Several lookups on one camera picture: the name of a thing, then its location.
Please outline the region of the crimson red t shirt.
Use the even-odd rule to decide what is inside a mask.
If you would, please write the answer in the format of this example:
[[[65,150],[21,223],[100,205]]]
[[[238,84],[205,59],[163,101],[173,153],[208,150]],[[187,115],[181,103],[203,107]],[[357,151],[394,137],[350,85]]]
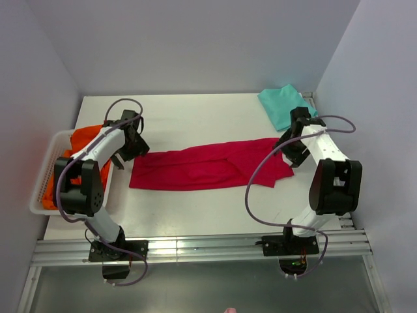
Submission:
[[[246,186],[277,141],[262,138],[148,153],[134,160],[129,187],[195,191]]]

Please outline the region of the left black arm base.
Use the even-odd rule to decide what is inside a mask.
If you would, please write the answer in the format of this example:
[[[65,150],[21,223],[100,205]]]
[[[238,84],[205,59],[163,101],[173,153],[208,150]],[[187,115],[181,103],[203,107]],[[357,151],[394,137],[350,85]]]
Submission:
[[[90,244],[90,251],[88,261],[92,263],[106,263],[115,261],[127,261],[127,265],[102,265],[102,277],[108,284],[114,286],[131,286],[143,280],[149,269],[147,263],[147,253],[149,251],[148,240],[126,240],[124,231],[120,229],[119,235],[114,243],[108,243],[101,240],[101,238],[91,241],[87,238],[85,231],[85,238]],[[133,261],[142,261],[144,270],[141,276],[136,280],[127,282],[130,271],[132,269]]]

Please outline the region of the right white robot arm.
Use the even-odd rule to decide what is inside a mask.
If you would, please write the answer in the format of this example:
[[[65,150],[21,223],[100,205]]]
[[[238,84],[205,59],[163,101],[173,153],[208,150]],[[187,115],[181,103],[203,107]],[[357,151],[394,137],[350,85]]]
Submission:
[[[291,233],[282,238],[282,247],[289,254],[298,253],[304,238],[335,216],[343,216],[358,207],[362,164],[346,156],[328,134],[323,121],[294,122],[276,145],[286,143],[280,151],[292,168],[299,167],[308,157],[316,164],[308,193],[308,206],[289,223]]]

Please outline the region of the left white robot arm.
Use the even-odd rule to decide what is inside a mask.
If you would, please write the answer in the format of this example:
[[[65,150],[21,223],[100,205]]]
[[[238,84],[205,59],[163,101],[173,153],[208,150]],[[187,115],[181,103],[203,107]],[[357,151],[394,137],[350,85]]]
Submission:
[[[122,259],[127,252],[124,231],[106,211],[102,169],[115,163],[142,157],[149,146],[141,137],[142,128],[100,125],[76,130],[72,135],[72,154],[59,157],[53,172],[53,201],[68,223],[82,222],[104,244],[111,260]]]

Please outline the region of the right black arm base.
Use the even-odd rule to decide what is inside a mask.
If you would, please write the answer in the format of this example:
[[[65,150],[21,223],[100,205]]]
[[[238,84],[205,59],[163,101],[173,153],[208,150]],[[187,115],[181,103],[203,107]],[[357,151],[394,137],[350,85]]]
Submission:
[[[297,237],[291,228],[284,228],[282,235],[265,235],[255,245],[262,247],[264,257],[293,256],[292,259],[278,260],[280,269],[286,275],[303,275],[308,268],[308,255],[319,253],[317,239]]]

